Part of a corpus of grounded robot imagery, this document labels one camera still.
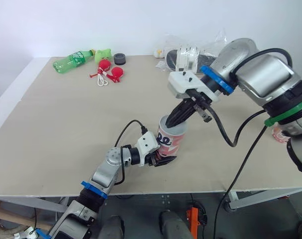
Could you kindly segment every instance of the table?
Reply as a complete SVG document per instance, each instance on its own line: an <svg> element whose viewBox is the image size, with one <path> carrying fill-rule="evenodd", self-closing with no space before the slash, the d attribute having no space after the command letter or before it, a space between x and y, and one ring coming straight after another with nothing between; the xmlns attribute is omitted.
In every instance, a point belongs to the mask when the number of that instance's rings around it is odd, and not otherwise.
<svg viewBox="0 0 302 239"><path fill-rule="evenodd" d="M52 68L56 59L33 59L0 98L0 199L64 211L25 197L78 195L80 182L104 160L127 122L138 119L156 133L161 116L180 100L167 88L169 72L156 68L158 59L152 56L128 56L122 82L106 87L89 78L97 70L93 61L59 74ZM229 135L260 110L238 89L220 99L213 108ZM231 148L213 120L204 123L193 115L176 160L156 168L131 166L125 182L111 193L223 192L266 118L250 122ZM135 144L139 134L140 128L131 126L120 144ZM285 148L270 129L265 132L233 188L230 198L237 204L232 208L302 190L302 173ZM270 195L252 195L243 204L236 198L236 191L257 190L270 190Z"/></svg>

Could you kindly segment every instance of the white wall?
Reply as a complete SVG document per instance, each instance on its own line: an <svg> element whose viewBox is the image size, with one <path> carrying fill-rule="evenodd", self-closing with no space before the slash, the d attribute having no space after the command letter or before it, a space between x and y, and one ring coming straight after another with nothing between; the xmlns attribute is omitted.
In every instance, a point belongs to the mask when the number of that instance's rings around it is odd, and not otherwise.
<svg viewBox="0 0 302 239"><path fill-rule="evenodd" d="M0 0L0 95L33 57L151 54L165 33L207 42L222 28L288 50L302 76L302 0Z"/></svg>

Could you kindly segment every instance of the red ball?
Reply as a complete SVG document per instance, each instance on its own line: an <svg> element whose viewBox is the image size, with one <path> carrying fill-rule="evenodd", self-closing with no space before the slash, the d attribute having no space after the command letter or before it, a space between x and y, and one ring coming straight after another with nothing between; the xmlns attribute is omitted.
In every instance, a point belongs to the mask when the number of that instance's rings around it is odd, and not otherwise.
<svg viewBox="0 0 302 239"><path fill-rule="evenodd" d="M120 78L123 76L123 70L120 67L114 67L111 72L114 77Z"/></svg>
<svg viewBox="0 0 302 239"><path fill-rule="evenodd" d="M103 71L108 71L110 69L111 62L108 61L107 59L102 59L99 62L99 68L102 68Z"/></svg>

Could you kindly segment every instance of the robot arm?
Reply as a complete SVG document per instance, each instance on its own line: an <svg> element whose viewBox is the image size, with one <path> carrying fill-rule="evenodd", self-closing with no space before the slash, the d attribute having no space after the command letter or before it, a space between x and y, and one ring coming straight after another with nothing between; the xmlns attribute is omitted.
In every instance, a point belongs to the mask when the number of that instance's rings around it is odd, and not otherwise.
<svg viewBox="0 0 302 239"><path fill-rule="evenodd" d="M251 39L241 38L228 44L210 67L202 67L204 76L201 79L191 71L170 73L169 89L176 98L183 100L169 115L166 126L176 126L195 112L209 122L211 117L205 112L207 106L218 102L221 93L230 95L239 86L269 114L266 126L278 122L291 137L287 150L302 172L302 80L293 71L289 58L288 66L267 53L259 52ZM115 184L120 168L143 166L146 162L154 166L166 164L171 159L159 163L151 156L158 148L151 132L143 134L133 148L111 148L88 182L82 182L85 188L80 196L49 234L37 232L46 239L88 239L91 236L89 227Z"/></svg>
<svg viewBox="0 0 302 239"><path fill-rule="evenodd" d="M288 65L270 52L284 54ZM169 115L166 126L176 126L194 112L210 121L205 105L218 102L221 93L230 95L239 86L269 114L266 126L278 122L283 133L291 137L287 150L302 172L302 80L291 67L291 58L282 49L259 52L251 39L232 41L210 67L201 68L201 79L191 71L170 73L169 89L183 100Z"/></svg>
<svg viewBox="0 0 302 239"><path fill-rule="evenodd" d="M104 162L96 169L87 182L82 182L84 189L80 196L73 200L66 212L45 235L37 232L46 239L89 239L90 225L98 217L99 208L110 193L118 172L123 165L143 166L148 154L160 147L154 134L146 132L137 141L134 147L113 147L105 156Z"/></svg>

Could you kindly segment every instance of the white string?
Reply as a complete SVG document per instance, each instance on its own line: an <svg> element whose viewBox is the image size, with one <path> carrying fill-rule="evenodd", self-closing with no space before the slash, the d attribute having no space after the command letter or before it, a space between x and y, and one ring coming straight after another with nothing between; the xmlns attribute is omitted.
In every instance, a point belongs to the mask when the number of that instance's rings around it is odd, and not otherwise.
<svg viewBox="0 0 302 239"><path fill-rule="evenodd" d="M98 86L106 86L106 85L108 85L109 83L108 83L108 81L106 81L106 80L103 78L102 74L98 74L97 84L98 84Z"/></svg>

